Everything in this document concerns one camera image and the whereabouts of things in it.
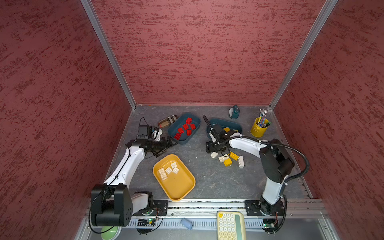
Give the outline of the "white lego cluster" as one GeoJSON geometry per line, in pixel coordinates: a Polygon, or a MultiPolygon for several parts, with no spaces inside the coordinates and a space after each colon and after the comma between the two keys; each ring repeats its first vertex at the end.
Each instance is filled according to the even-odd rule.
{"type": "Polygon", "coordinates": [[[228,155],[222,155],[222,154],[219,154],[217,152],[213,152],[210,154],[210,156],[213,158],[213,159],[218,159],[221,163],[223,163],[224,161],[226,161],[227,159],[230,159],[230,157],[228,155]]]}

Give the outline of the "red lego long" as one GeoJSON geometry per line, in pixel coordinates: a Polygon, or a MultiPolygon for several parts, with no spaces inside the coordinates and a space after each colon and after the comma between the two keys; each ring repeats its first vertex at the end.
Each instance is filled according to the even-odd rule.
{"type": "Polygon", "coordinates": [[[174,138],[175,138],[176,140],[179,140],[179,139],[181,138],[181,135],[182,135],[182,134],[177,133],[177,134],[174,136],[174,138]]]}

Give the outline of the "red lego bottom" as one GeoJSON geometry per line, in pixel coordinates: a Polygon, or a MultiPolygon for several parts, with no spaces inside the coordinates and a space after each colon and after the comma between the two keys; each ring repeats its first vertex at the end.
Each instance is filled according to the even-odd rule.
{"type": "Polygon", "coordinates": [[[190,125],[191,123],[192,123],[192,118],[187,118],[187,120],[186,120],[186,123],[188,124],[188,125],[190,125]]]}

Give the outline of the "white lego long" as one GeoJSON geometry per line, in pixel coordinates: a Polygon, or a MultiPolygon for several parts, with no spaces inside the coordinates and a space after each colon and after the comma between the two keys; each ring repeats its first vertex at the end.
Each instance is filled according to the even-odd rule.
{"type": "Polygon", "coordinates": [[[165,171],[164,168],[159,169],[158,172],[159,172],[159,175],[160,175],[162,181],[164,181],[168,178],[167,172],[165,171]]]}

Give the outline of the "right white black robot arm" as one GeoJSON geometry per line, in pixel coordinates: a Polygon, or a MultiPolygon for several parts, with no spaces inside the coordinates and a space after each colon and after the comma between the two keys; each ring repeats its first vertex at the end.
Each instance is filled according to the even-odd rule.
{"type": "Polygon", "coordinates": [[[211,140],[206,142],[207,153],[223,153],[230,149],[238,149],[261,160],[267,181],[259,201],[259,209],[265,216],[270,216],[277,211],[288,182],[304,176],[310,169],[310,162],[302,152],[282,144],[277,139],[261,141],[233,130],[226,132],[219,125],[208,124],[208,130],[211,140]],[[305,162],[304,170],[293,176],[290,174],[295,163],[290,158],[288,150],[296,152],[305,162]]]}

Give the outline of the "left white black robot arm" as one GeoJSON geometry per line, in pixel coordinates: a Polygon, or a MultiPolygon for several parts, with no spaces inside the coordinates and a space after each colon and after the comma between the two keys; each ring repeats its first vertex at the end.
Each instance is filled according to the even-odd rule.
{"type": "Polygon", "coordinates": [[[151,192],[130,195],[131,180],[147,154],[159,157],[178,143],[152,126],[139,126],[137,138],[126,144],[126,152],[114,172],[91,192],[88,222],[91,227],[126,227],[136,213],[151,213],[151,192]]]}

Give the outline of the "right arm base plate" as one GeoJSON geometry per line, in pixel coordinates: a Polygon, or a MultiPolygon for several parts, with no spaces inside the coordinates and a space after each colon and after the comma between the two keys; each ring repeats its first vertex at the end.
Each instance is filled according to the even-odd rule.
{"type": "Polygon", "coordinates": [[[274,217],[274,216],[283,216],[285,212],[284,203],[280,200],[274,205],[269,204],[267,201],[257,201],[257,200],[245,200],[245,209],[247,216],[265,216],[265,217],[274,217]]]}

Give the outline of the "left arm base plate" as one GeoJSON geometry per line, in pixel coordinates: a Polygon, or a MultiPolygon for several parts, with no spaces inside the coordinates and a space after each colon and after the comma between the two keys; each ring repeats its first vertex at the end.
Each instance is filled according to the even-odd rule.
{"type": "Polygon", "coordinates": [[[153,206],[147,210],[140,210],[139,216],[166,216],[168,212],[168,200],[154,200],[153,206]]]}

